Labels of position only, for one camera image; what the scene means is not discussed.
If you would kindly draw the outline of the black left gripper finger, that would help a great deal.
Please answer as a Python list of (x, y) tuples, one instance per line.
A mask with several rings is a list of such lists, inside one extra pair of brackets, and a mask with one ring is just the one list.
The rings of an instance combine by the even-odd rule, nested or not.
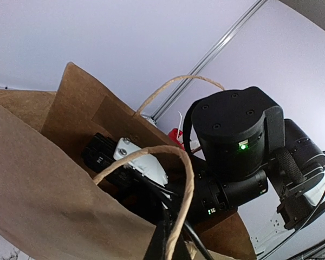
[[(144, 260), (162, 260), (165, 259), (166, 243), (172, 231), (174, 221), (169, 213), (164, 213), (163, 219), (157, 224), (152, 239), (146, 250)], [(173, 260), (187, 259), (187, 247), (182, 235), (179, 235), (175, 250), (172, 256)]]

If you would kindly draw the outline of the brown paper bag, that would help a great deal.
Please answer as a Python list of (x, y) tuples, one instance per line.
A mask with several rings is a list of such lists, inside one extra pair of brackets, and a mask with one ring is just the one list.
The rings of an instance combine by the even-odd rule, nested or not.
[(81, 160), (96, 132), (128, 137), (140, 154), (155, 153), (167, 172), (187, 177), (166, 243), (172, 259), (194, 190), (187, 153), (74, 63), (39, 131), (0, 105), (0, 235), (34, 259), (144, 259), (155, 226)]

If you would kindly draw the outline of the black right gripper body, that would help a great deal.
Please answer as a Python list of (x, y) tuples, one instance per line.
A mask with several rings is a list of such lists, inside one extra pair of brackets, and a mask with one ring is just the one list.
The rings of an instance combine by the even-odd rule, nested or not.
[(187, 221), (199, 224), (266, 193), (265, 164), (283, 147), (283, 109), (258, 87), (195, 101), (183, 140), (195, 131), (203, 158), (190, 155), (195, 181)]

